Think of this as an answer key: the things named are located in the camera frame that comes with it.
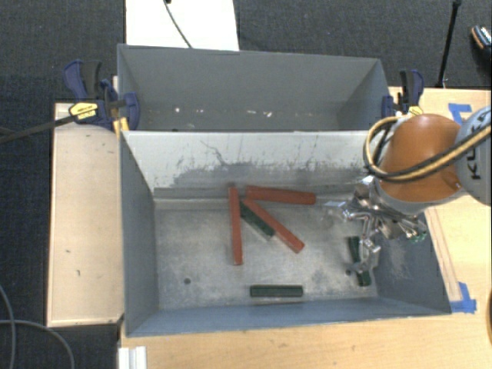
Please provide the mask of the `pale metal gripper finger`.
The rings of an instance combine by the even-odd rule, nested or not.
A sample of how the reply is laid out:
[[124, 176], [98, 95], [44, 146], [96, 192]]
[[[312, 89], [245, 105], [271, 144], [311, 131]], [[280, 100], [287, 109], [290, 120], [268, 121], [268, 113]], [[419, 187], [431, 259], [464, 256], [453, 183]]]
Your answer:
[[371, 239], [349, 239], [348, 248], [351, 263], [347, 266], [350, 272], [356, 274], [370, 273], [378, 266], [381, 247]]
[[324, 203], [327, 214], [343, 221], [366, 218], [366, 213], [347, 201], [327, 201]]

